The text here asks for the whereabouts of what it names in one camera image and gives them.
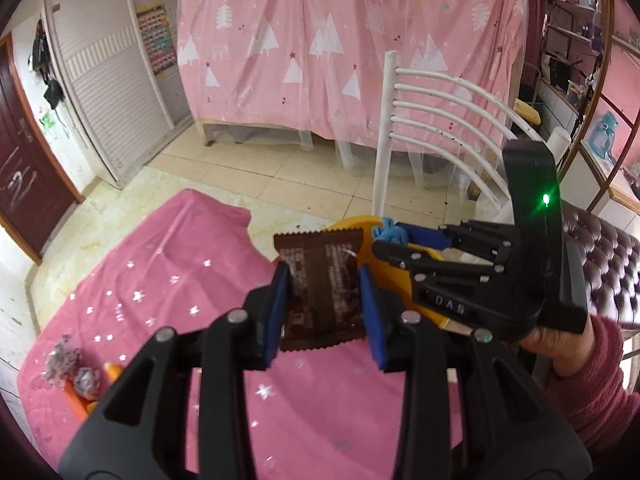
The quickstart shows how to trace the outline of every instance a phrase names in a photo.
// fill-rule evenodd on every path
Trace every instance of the human hand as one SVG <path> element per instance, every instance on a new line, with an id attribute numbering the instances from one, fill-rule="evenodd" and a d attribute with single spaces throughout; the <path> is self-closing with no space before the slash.
<path id="1" fill-rule="evenodd" d="M 591 316 L 587 317 L 587 325 L 580 335 L 539 326 L 520 342 L 520 346 L 529 352 L 551 357 L 556 375 L 571 377 L 584 368 L 595 346 Z"/>

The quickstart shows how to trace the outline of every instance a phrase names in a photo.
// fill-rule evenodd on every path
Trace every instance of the tufted cushion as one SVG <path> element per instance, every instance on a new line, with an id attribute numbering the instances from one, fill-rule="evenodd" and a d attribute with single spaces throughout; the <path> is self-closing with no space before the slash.
<path id="1" fill-rule="evenodd" d="M 564 236 L 578 242 L 592 314 L 640 330 L 640 242 L 584 209 L 564 202 Z"/>

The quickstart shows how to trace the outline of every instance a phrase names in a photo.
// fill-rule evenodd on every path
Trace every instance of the pink cloth with white stars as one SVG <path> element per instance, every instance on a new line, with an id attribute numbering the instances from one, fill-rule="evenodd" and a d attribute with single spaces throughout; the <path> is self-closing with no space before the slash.
<path id="1" fill-rule="evenodd" d="M 271 281 L 273 264 L 251 244 L 250 212 L 188 189 L 148 216 L 78 285 L 44 328 L 18 374 L 27 421 L 55 467 L 79 427 L 60 389 L 42 379 L 60 336 L 82 362 L 126 366 L 161 326 L 190 332 L 241 306 Z M 199 376 L 194 374 L 194 391 Z M 260 478 L 388 479 L 400 427 L 403 374 L 385 375 L 366 341 L 280 352 L 245 386 Z M 460 427 L 455 386 L 452 419 Z M 190 397 L 187 466 L 197 470 L 197 394 Z M 459 430 L 452 443 L 460 440 Z"/>
<path id="2" fill-rule="evenodd" d="M 375 148 L 387 50 L 401 54 L 403 67 L 460 76 L 506 100 L 525 8 L 523 0 L 180 0 L 178 65 L 196 119 L 281 125 Z M 451 83 L 402 81 L 472 99 Z M 501 139 L 459 105 L 419 94 L 411 100 L 463 116 Z M 473 101 L 497 113 L 483 99 Z M 475 140 L 446 118 L 405 108 L 394 113 Z M 460 148 L 411 126 L 394 130 L 452 152 Z M 409 147 L 395 140 L 394 149 Z"/>

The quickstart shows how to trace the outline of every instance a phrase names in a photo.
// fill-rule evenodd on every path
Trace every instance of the colorful poster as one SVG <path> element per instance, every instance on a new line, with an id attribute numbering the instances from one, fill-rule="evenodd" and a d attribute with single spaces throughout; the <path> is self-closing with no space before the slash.
<path id="1" fill-rule="evenodd" d="M 175 66 L 178 62 L 174 38 L 163 4 L 155 4 L 137 12 L 146 53 L 155 75 Z"/>

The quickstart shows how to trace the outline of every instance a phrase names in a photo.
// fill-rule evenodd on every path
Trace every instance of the silver rivet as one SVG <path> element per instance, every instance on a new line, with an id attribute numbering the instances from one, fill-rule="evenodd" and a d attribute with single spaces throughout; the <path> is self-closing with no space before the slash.
<path id="1" fill-rule="evenodd" d="M 166 343 L 175 335 L 175 330 L 170 326 L 163 326 L 156 332 L 156 341 L 159 343 Z"/>
<path id="2" fill-rule="evenodd" d="M 402 314 L 400 314 L 400 319 L 402 319 L 402 322 L 407 325 L 415 325 L 420 323 L 422 316 L 415 310 L 405 310 Z"/>
<path id="3" fill-rule="evenodd" d="M 491 330 L 486 328 L 476 328 L 474 330 L 474 339 L 479 343 L 490 343 L 494 339 Z"/>
<path id="4" fill-rule="evenodd" d="M 244 308 L 235 308 L 226 315 L 226 320 L 229 323 L 242 323 L 249 317 Z"/>

